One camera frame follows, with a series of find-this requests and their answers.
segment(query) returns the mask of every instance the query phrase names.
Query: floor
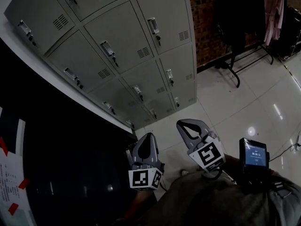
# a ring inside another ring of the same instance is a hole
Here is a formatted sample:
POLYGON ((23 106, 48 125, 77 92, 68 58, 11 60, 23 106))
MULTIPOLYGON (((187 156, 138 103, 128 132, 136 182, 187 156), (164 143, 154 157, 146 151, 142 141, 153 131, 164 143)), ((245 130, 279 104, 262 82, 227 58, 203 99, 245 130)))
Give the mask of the floor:
MULTIPOLYGON (((241 59, 235 63, 234 70, 264 54, 260 50, 241 59)), ((204 121, 218 135, 224 152, 237 158, 238 141, 242 137, 265 143, 271 158, 296 143, 301 130, 301 87, 298 85, 301 85, 301 53, 285 62, 275 59, 273 65, 270 60, 266 56, 240 72, 238 89, 237 80, 228 70, 211 68, 198 73, 195 104, 136 131, 138 138, 147 132, 155 135, 158 157, 166 164, 163 184, 167 188, 180 176, 181 169, 197 169, 176 129, 180 119, 204 121)), ((301 185, 301 151, 288 150, 269 166, 301 185)), ((162 189, 156 191, 157 198, 163 194, 162 189)))

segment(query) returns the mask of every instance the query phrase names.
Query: blue screen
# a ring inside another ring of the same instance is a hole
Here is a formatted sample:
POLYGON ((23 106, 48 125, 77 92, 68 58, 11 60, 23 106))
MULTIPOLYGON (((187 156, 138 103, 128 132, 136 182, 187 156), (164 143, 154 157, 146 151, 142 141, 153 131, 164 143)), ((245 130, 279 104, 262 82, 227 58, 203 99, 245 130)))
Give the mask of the blue screen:
POLYGON ((254 166, 267 166, 265 148, 257 147, 245 143, 246 164, 254 166))

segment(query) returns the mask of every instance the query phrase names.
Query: black metal rack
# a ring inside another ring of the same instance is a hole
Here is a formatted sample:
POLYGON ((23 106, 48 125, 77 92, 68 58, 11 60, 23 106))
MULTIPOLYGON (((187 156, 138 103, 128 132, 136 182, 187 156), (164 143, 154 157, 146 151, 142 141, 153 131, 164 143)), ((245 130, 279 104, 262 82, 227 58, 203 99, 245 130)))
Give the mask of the black metal rack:
POLYGON ((228 63, 225 62, 225 63, 226 63, 227 69, 229 69, 229 70, 231 71, 231 73, 236 77, 236 79, 237 79, 237 81, 238 81, 238 82, 237 82, 237 86, 236 86, 237 88, 238 88, 239 85, 240 85, 240 79, 239 79, 239 77, 238 77, 238 75, 237 75, 238 72, 240 72, 240 71, 246 69, 246 68, 249 67, 250 65, 256 63, 258 60, 261 60, 261 59, 264 58, 266 55, 270 55, 270 56, 271 56, 271 58, 272 58, 271 65, 273 64, 273 62, 274 62, 273 56, 268 52, 268 50, 267 50, 262 44, 259 44, 258 46, 255 48, 255 51, 253 51, 253 52, 251 52, 251 53, 249 53, 249 54, 247 54, 247 55, 245 55, 245 56, 243 56, 243 57, 241 57, 241 58, 239 58, 239 59, 237 59, 237 60, 235 60, 236 55, 235 55, 234 53, 232 53, 232 55, 231 55, 231 63, 228 64, 228 63), (250 64, 244 66, 243 68, 241 68, 241 69, 239 69, 239 70, 237 70, 237 71, 233 71, 233 65, 234 65, 235 62, 237 62, 237 61, 239 61, 239 60, 241 60, 241 59, 243 59, 243 58, 245 58, 245 57, 248 57, 249 55, 251 55, 251 54, 257 52, 257 51, 260 50, 260 49, 263 49, 264 51, 266 51, 267 54, 265 54, 264 56, 261 56, 260 58, 256 59, 256 60, 253 61, 252 63, 250 63, 250 64))

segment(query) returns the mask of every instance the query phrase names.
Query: ventilation slot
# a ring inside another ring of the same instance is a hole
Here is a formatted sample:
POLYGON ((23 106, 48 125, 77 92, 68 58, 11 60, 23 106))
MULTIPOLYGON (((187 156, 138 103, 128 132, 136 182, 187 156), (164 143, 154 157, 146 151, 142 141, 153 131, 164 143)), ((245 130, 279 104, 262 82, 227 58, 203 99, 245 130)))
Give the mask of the ventilation slot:
POLYGON ((186 80, 192 79, 192 74, 186 75, 186 80))
POLYGON ((101 70, 98 75, 100 76, 100 78, 105 79, 106 77, 108 77, 110 75, 110 72, 107 69, 101 70))
POLYGON ((136 104, 135 101, 131 101, 130 103, 128 103, 128 106, 129 106, 129 107, 132 107, 132 106, 134 106, 135 104, 136 104))
POLYGON ((54 26, 58 29, 61 30, 66 24, 68 23, 67 18, 62 14, 60 15, 54 22, 54 26))
POLYGON ((143 48, 143 49, 137 51, 137 53, 140 58, 143 58, 144 56, 147 56, 150 54, 148 48, 143 48))
POLYGON ((179 38, 180 38, 180 41, 189 38, 189 33, 188 33, 188 31, 184 31, 184 32, 179 33, 179 38))
POLYGON ((157 93, 160 94, 161 92, 165 91, 164 87, 161 87, 159 89, 157 89, 157 93))

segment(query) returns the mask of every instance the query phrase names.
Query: red tape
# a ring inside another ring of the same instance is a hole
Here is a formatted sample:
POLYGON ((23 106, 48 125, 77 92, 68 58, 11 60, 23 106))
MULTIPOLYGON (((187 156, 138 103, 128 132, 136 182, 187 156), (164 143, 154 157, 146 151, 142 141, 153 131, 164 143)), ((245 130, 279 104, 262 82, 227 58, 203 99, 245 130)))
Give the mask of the red tape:
POLYGON ((10 208, 9 208, 8 211, 10 212, 11 216, 14 215, 14 213, 15 213, 15 211, 17 210, 18 207, 19 207, 19 205, 16 204, 16 203, 13 203, 13 204, 10 206, 10 208))
POLYGON ((0 137, 0 146, 2 147, 4 154, 8 156, 8 148, 5 145, 5 142, 2 137, 0 137))
POLYGON ((24 178, 24 180, 22 181, 22 183, 20 183, 19 188, 25 189, 29 183, 30 183, 30 180, 27 179, 27 178, 24 178))

